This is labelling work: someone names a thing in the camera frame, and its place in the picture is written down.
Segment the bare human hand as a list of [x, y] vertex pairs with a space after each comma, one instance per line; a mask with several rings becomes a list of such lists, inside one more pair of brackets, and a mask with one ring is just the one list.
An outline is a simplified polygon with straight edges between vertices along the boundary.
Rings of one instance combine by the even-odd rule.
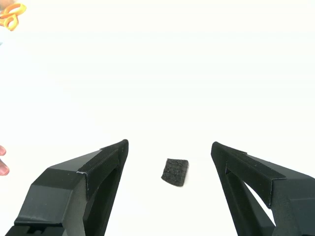
[[[6, 154], [6, 149], [3, 146], [0, 146], [0, 156]], [[0, 159], [0, 176], [6, 176], [9, 173], [8, 166]]]

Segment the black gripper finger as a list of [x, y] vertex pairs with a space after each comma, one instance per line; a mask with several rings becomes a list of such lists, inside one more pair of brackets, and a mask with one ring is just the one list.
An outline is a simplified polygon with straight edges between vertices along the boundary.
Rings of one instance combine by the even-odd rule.
[[315, 179], [218, 142], [211, 157], [240, 236], [313, 236]]
[[128, 140], [47, 168], [30, 186], [8, 236], [103, 236]]

